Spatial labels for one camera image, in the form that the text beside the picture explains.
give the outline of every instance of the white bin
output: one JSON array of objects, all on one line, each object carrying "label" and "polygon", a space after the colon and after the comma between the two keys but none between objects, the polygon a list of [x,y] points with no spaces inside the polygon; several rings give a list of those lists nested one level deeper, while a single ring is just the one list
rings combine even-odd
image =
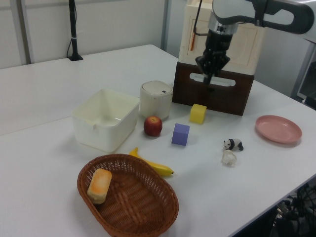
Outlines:
[{"label": "white bin", "polygon": [[72,111],[76,140],[115,151],[136,126],[139,98],[103,89]]}]

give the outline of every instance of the purple cube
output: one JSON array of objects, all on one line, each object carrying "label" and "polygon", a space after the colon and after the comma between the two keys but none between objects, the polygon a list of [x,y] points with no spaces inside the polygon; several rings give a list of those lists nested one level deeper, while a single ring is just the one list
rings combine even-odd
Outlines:
[{"label": "purple cube", "polygon": [[172,142],[181,146],[186,146],[188,141],[190,126],[176,123],[173,130]]}]

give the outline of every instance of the yellow cube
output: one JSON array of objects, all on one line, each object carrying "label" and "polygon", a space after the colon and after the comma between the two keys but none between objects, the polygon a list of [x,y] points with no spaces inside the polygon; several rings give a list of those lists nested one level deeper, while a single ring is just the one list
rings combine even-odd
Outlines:
[{"label": "yellow cube", "polygon": [[190,112],[190,122],[202,124],[205,119],[206,106],[193,104]]}]

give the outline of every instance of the toy block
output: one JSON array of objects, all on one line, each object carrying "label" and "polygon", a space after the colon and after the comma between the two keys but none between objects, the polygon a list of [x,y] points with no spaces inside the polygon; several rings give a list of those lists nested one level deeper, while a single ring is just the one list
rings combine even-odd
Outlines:
[{"label": "toy block", "polygon": [[190,112],[190,122],[202,124],[205,119],[206,106],[193,104]]},{"label": "toy block", "polygon": [[176,123],[173,130],[171,143],[186,146],[188,141],[190,126]]}]

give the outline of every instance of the wooden box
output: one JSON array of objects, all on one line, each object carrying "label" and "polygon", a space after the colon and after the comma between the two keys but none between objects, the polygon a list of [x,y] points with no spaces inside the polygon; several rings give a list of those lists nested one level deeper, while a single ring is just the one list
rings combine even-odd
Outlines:
[{"label": "wooden box", "polygon": [[209,110],[243,115],[251,90],[254,75],[222,71],[219,78],[235,81],[234,86],[222,86],[196,81],[191,74],[200,74],[196,65],[177,63],[172,102],[204,105]]}]

